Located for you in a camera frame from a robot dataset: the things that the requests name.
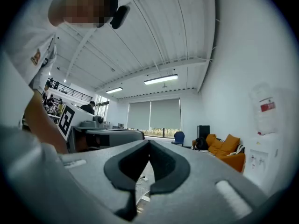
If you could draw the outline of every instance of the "red label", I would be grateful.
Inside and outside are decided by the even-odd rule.
[[[275,103],[274,102],[261,105],[262,112],[265,112],[267,110],[272,110],[272,109],[275,109]]]

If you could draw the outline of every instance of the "fluorescent light fixture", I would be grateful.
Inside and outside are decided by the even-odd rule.
[[[111,94],[111,93],[114,93],[114,92],[117,92],[117,91],[122,91],[122,88],[116,88],[114,90],[110,90],[110,91],[106,91],[107,94]]]
[[[154,83],[159,83],[159,82],[164,82],[168,80],[176,80],[178,78],[178,75],[170,75],[166,77],[160,77],[152,80],[146,80],[144,81],[145,84],[154,84]]]

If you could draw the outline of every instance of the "window blind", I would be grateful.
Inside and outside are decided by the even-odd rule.
[[[151,128],[181,129],[179,99],[152,101],[149,126]]]
[[[150,124],[150,102],[130,103],[128,128],[148,130]]]

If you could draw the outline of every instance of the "headset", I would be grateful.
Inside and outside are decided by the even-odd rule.
[[[113,29],[118,29],[125,21],[129,11],[129,6],[120,6],[118,9],[118,0],[109,0],[110,15],[113,17],[110,24]],[[100,23],[97,28],[100,28],[105,23]]]

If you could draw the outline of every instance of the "person in background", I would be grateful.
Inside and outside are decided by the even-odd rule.
[[[64,110],[64,105],[63,105],[62,99],[59,99],[58,112],[57,112],[57,115],[59,117],[61,117],[63,110]]]
[[[48,107],[53,107],[54,105],[54,98],[53,98],[53,94],[51,94],[50,98],[47,101]]]
[[[51,80],[50,80],[50,87],[53,87],[53,77],[51,78]]]
[[[56,82],[55,82],[55,85],[54,85],[54,87],[53,87],[53,89],[54,89],[54,90],[57,90],[59,85],[60,85],[59,81],[56,81]]]
[[[56,29],[64,22],[99,28],[117,8],[118,0],[28,0],[3,39],[4,52],[34,91],[25,109],[26,122],[41,142],[52,144],[59,153],[68,153],[67,146],[48,117],[41,96],[57,57]]]
[[[94,115],[94,110],[93,110],[94,107],[95,107],[95,103],[93,101],[91,101],[88,105],[83,105],[80,108],[82,110],[85,110],[86,112]]]
[[[42,94],[42,97],[43,97],[43,104],[46,105],[47,104],[47,90],[50,88],[50,81],[47,81],[46,82],[46,85],[45,85],[45,91],[43,92]]]

